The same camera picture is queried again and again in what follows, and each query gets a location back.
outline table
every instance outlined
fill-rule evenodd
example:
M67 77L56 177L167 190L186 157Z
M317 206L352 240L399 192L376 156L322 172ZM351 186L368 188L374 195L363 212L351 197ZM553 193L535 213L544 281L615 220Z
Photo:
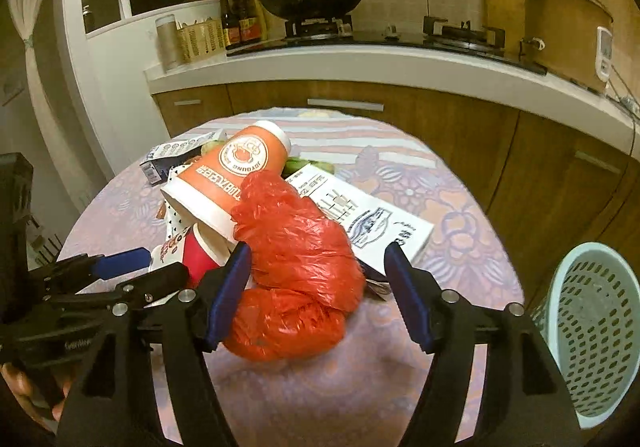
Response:
M336 175L435 224L414 263L441 287L471 303L502 309L523 302L499 239L460 180L425 144L397 128L339 112L270 108L212 120L187 135L225 128L228 135L270 119L289 135L292 156L332 162ZM132 164L98 194L66 240L61 257L151 249L164 241L156 220L162 199ZM105 289L99 282L91 289ZM156 397L165 435L179 441L159 347ZM458 439L473 434L484 379L485 347L476 347ZM250 363L222 345L206 355L211 379L239 446L394 447L418 400L431 356L412 343L395 302L365 298L344 340L305 360Z

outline paper packaging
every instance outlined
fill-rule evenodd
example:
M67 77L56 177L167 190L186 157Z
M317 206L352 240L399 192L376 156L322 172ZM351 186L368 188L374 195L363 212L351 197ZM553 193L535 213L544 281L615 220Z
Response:
M185 160L200 154L200 148L211 140L226 140L226 131L218 130L189 140L174 140L160 144L146 153L140 169L151 185L166 182L169 170L183 164Z
M242 181L262 169L280 174L290 150L283 130L269 120L258 120L208 151L161 191L182 220L202 222L235 242L236 223L229 212L240 201Z
M287 182L300 196L309 196L328 218L340 223L347 231L354 255L383 275L385 249L389 243L397 241L407 259L413 261L433 230L432 223L312 165L289 176ZM367 283L383 299L393 297L387 283L369 279Z
M188 286L195 287L209 270L225 265L229 256L226 241L212 231L202 234L196 223L153 249L149 271L180 262L189 270Z

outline white curtain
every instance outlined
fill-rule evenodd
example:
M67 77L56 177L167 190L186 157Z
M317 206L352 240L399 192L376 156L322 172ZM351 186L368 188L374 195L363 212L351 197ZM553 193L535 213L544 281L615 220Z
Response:
M82 212L89 205L99 188L91 181L78 159L78 155L69 144L63 126L42 86L33 49L33 29L42 0L7 1L15 28L24 41L29 95L42 132L42 138L47 145L51 160L62 179L66 191L71 196L74 205Z

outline metal screw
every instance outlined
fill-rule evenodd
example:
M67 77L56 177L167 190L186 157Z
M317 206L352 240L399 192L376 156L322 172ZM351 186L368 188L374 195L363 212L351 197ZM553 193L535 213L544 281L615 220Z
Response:
M516 317L524 315L524 306L519 302L512 302L510 305L508 305L507 308L509 309L511 315L514 315Z
M180 291L178 294L178 300L180 302L191 302L196 298L196 293L191 288Z
M455 290L443 290L441 297L446 302L455 303L460 300L460 294Z
M129 307L127 306L127 303L119 302L113 305L113 309L111 310L111 313L113 313L113 315L116 317L121 317L125 315L128 311L129 311Z

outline orange paper cup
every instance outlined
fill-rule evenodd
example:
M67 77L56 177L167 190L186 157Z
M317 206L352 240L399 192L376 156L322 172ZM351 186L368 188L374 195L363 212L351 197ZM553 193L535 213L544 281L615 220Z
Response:
M281 173L290 150L283 130L259 120L213 148L161 191L181 216L191 215L234 241L235 223L229 212L240 201L242 180L262 169Z

